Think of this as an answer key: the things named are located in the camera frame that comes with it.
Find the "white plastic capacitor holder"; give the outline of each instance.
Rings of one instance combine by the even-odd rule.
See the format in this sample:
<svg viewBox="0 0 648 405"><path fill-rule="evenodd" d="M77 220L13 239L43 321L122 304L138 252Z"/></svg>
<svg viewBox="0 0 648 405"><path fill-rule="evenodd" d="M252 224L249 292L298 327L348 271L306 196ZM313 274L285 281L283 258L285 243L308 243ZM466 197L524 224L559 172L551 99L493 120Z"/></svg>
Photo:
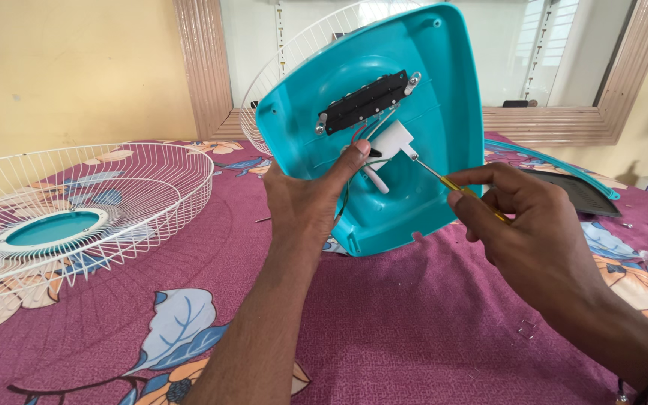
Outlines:
<svg viewBox="0 0 648 405"><path fill-rule="evenodd" d="M407 131L399 120L396 120L372 142L372 149L382 152L382 156L378 158L369 157L366 162L369 163L378 160L388 160L393 158L394 155L399 153L399 151L403 151L407 156L411 156L416 153L416 151L409 146L411 141L414 141L414 137L411 136L409 131ZM386 161L374 163L373 165L364 168L366 175L372 179L372 182L376 188L382 192L382 194L387 194L389 192L389 187L387 187L376 171L381 169L386 163Z"/></svg>

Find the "green wire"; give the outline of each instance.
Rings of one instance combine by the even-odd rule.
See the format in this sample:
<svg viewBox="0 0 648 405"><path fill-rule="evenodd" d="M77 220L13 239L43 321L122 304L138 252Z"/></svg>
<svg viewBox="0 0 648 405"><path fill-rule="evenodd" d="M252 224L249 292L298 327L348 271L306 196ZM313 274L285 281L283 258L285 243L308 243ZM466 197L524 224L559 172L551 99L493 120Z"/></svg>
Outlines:
<svg viewBox="0 0 648 405"><path fill-rule="evenodd" d="M359 170L362 170L365 167L371 166L373 164L382 163L382 162L390 161L390 160L391 159L383 159L383 160L376 160L376 161L373 161L373 162L369 162L369 163L365 164L364 166L360 167ZM351 179L349 179L346 182L346 191L344 192L344 201L342 202L341 209L339 210L339 213L336 214L337 217L341 217L341 215L344 214L344 208L347 207L347 203L349 202L349 188L351 186L351 180L354 179L354 176L352 176Z"/></svg>

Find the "white wire fan guard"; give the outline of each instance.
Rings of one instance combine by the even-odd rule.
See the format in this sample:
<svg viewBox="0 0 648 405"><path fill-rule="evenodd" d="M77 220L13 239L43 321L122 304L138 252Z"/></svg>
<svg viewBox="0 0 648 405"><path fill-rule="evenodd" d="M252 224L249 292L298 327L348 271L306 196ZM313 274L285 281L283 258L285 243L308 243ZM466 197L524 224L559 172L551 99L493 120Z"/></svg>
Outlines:
<svg viewBox="0 0 648 405"><path fill-rule="evenodd" d="M271 155L257 127L255 102L263 99L284 76L329 45L335 33L346 35L367 24L419 7L419 3L411 0L364 0L325 16L297 34L264 64L244 94L239 111L239 125L244 135L260 152Z"/></svg>
<svg viewBox="0 0 648 405"><path fill-rule="evenodd" d="M214 164L187 146L154 142L81 146L0 158L0 245L61 214L91 217L74 235L0 248L0 311L36 307L167 240L209 200Z"/></svg>

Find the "right hand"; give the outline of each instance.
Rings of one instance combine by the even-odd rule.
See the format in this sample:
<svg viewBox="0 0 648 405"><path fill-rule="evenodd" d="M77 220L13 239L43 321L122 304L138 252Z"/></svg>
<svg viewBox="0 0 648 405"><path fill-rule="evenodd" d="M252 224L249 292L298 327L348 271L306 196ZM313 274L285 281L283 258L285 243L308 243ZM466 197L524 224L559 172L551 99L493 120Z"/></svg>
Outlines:
<svg viewBox="0 0 648 405"><path fill-rule="evenodd" d="M611 294L562 188L505 163L457 171L447 177L461 186L493 184L481 200L503 213L516 214L513 224L507 226L477 198L462 192L450 192L447 197L466 226L466 239L481 240L489 262L545 318L566 308L571 300L591 303L602 294Z"/></svg>

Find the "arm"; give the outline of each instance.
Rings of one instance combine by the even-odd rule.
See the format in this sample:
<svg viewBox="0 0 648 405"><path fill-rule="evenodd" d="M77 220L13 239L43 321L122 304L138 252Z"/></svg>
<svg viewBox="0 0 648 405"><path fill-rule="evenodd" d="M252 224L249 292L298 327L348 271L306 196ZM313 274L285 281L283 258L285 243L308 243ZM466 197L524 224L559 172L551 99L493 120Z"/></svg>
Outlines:
<svg viewBox="0 0 648 405"><path fill-rule="evenodd" d="M355 146L317 180L293 179L271 165L264 176L271 211L268 256L184 405L290 402L304 299L339 194L369 155L368 141Z"/></svg>
<svg viewBox="0 0 648 405"><path fill-rule="evenodd" d="M458 185L493 184L481 199L504 213L504 225L476 198L452 192L448 203L481 240L487 259L547 324L637 391L648 384L648 318L607 287L567 193L494 163L448 176Z"/></svg>

